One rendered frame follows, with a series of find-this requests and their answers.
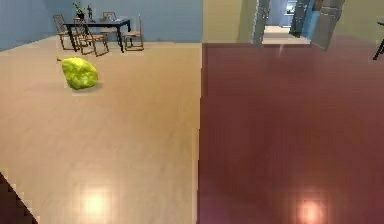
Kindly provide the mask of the black dining table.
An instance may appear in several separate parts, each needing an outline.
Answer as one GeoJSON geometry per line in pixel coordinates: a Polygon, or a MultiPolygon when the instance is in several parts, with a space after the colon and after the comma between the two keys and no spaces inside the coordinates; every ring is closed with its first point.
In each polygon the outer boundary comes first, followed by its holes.
{"type": "MultiPolygon", "coordinates": [[[[105,22],[103,19],[96,19],[94,22],[84,19],[86,24],[90,28],[102,28],[103,26],[112,25],[117,28],[117,42],[120,47],[121,52],[124,52],[123,37],[121,32],[121,27],[126,26],[128,30],[131,30],[131,20],[130,19],[117,19],[115,22],[105,22]]],[[[74,20],[69,23],[65,23],[68,29],[76,31],[74,28],[74,20]]]]}

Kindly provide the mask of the dark brown furniture corner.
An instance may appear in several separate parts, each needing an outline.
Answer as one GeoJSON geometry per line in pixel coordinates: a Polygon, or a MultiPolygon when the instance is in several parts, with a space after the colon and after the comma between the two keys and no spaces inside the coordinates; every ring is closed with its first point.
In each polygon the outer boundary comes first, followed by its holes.
{"type": "Polygon", "coordinates": [[[1,172],[0,224],[39,224],[1,172]]]}

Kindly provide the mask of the black table leg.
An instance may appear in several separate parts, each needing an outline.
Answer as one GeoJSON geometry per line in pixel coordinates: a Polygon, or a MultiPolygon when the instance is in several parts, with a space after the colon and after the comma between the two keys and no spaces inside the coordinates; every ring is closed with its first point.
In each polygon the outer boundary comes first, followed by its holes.
{"type": "MultiPolygon", "coordinates": [[[[377,24],[384,27],[384,20],[379,20],[377,24]]],[[[377,51],[373,56],[372,60],[377,60],[378,57],[382,54],[384,54],[384,38],[381,40],[379,47],[377,48],[377,51]]]]}

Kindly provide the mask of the brown wooden chair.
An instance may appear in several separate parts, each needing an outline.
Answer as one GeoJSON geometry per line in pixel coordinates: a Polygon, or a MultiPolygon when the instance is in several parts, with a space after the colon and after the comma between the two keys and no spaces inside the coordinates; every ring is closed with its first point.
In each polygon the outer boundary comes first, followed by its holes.
{"type": "Polygon", "coordinates": [[[143,33],[142,33],[142,20],[141,15],[138,14],[134,19],[134,29],[128,32],[125,32],[123,35],[124,48],[127,51],[143,51],[143,33]]]}
{"type": "Polygon", "coordinates": [[[72,44],[71,50],[77,50],[78,48],[77,32],[67,28],[67,26],[65,25],[64,16],[62,14],[54,15],[53,22],[55,25],[57,35],[59,36],[59,39],[60,39],[62,49],[66,50],[66,47],[64,44],[64,38],[68,37],[72,44]]]}
{"type": "MultiPolygon", "coordinates": [[[[102,16],[103,16],[103,20],[105,22],[115,22],[117,20],[117,16],[116,16],[115,12],[104,11],[102,13],[102,16]]],[[[117,28],[115,26],[112,26],[112,25],[103,26],[100,29],[100,33],[103,35],[106,35],[106,36],[109,36],[110,34],[117,35],[117,28]]]]}
{"type": "Polygon", "coordinates": [[[109,52],[108,38],[106,33],[92,34],[84,19],[75,18],[74,28],[78,34],[77,40],[82,55],[94,53],[96,57],[105,55],[109,52]],[[104,45],[102,53],[97,52],[96,42],[101,41],[104,45]]]}

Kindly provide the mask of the green house plant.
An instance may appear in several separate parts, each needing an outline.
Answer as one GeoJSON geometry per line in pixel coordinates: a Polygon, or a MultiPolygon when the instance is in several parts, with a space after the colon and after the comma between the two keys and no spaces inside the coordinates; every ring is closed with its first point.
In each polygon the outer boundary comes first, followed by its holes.
{"type": "Polygon", "coordinates": [[[80,7],[80,4],[76,1],[73,2],[73,6],[75,7],[76,15],[79,19],[83,20],[85,17],[84,9],[80,7]]]}

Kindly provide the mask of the yellow-green lumpy cushion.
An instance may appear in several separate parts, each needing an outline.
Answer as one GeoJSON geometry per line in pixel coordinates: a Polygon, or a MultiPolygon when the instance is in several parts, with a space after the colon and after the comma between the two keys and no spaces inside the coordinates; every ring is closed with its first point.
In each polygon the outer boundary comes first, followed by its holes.
{"type": "Polygon", "coordinates": [[[96,68],[79,57],[57,58],[61,63],[62,71],[68,86],[74,90],[94,87],[98,83],[96,68]]]}

